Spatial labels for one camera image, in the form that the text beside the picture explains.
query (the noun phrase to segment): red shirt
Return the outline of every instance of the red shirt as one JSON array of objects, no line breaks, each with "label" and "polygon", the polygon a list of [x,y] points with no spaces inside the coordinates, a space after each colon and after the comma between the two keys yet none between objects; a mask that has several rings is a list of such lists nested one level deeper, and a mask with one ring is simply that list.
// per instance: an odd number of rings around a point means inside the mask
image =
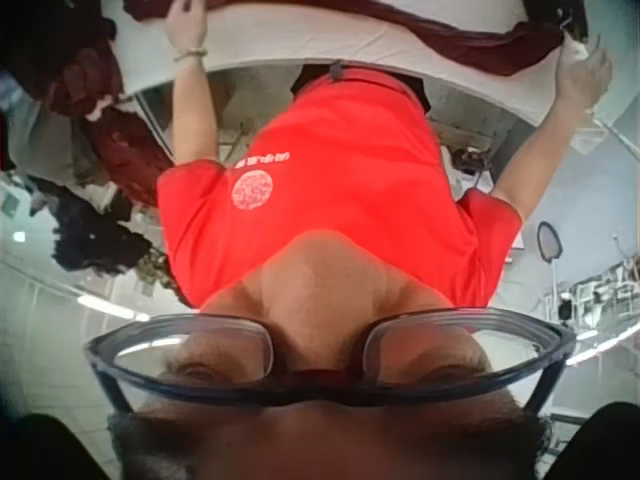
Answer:
[{"label": "red shirt", "polygon": [[350,75],[367,81],[314,82],[235,168],[198,160],[162,175],[171,267],[194,305],[296,236],[333,230],[456,306],[486,306],[520,217],[478,190],[454,202],[414,95],[382,73]]}]

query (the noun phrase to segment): eyeglasses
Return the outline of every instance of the eyeglasses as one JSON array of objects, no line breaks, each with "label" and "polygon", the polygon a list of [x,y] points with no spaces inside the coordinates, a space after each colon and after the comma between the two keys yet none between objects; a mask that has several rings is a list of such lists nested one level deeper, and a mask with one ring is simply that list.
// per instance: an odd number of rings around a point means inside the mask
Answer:
[{"label": "eyeglasses", "polygon": [[573,332],[497,309],[449,309],[370,325],[339,371],[291,372],[288,347],[245,318],[161,316],[98,337],[85,353],[113,407],[133,411],[121,382],[147,396],[216,406],[323,400],[351,407],[419,405],[504,389],[542,372],[525,409],[538,412],[576,344]]}]

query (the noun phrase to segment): bracelet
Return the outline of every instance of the bracelet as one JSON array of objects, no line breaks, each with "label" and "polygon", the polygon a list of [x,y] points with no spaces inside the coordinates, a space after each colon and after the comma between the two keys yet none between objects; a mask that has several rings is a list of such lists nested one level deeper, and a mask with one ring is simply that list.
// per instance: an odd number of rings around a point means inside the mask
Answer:
[{"label": "bracelet", "polygon": [[179,62],[180,60],[187,58],[187,57],[206,57],[207,56],[207,49],[203,48],[203,47],[199,47],[199,48],[188,48],[187,50],[184,50],[182,52],[179,52],[174,58],[173,61],[174,62]]}]

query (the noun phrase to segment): hand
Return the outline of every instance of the hand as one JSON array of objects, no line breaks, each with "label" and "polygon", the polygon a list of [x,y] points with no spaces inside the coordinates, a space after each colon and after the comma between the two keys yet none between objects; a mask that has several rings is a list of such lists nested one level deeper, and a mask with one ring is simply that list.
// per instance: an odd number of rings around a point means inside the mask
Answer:
[{"label": "hand", "polygon": [[176,51],[200,48],[207,36],[206,0],[173,0],[166,22],[167,37]]},{"label": "hand", "polygon": [[565,39],[556,70],[556,102],[576,114],[591,110],[607,92],[611,83],[612,64],[607,51],[600,46],[588,58],[567,60],[570,40]]}]

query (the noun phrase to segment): dark blue glasses frame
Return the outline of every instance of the dark blue glasses frame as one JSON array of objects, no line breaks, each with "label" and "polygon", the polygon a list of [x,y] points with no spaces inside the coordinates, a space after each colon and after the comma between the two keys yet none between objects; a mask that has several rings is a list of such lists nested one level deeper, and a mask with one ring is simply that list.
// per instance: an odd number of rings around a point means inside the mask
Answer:
[{"label": "dark blue glasses frame", "polygon": [[[511,368],[471,377],[453,385],[396,386],[371,383],[344,382],[345,378],[359,378],[362,373],[362,356],[367,339],[375,328],[391,322],[424,319],[446,325],[449,322],[468,320],[481,324],[491,322],[509,328],[505,331],[543,345],[540,355]],[[235,407],[277,407],[299,402],[322,400],[350,407],[410,406],[470,398],[503,388],[542,370],[525,410],[538,413],[555,388],[573,354],[575,334],[563,327],[543,322],[528,315],[498,309],[447,309],[416,312],[382,319],[369,326],[352,350],[352,361],[344,372],[306,371],[292,372],[285,381],[274,382],[271,374],[264,379],[242,387],[195,387],[168,384],[156,378],[132,372],[115,364],[116,356],[140,343],[160,336],[184,334],[184,327],[195,319],[225,319],[247,324],[261,325],[267,330],[274,344],[274,365],[280,363],[278,334],[268,326],[254,320],[218,315],[167,315],[156,317],[147,323],[132,323],[90,341],[85,354],[114,409],[132,412],[119,381],[125,382],[149,394],[170,400],[204,405]]]}]

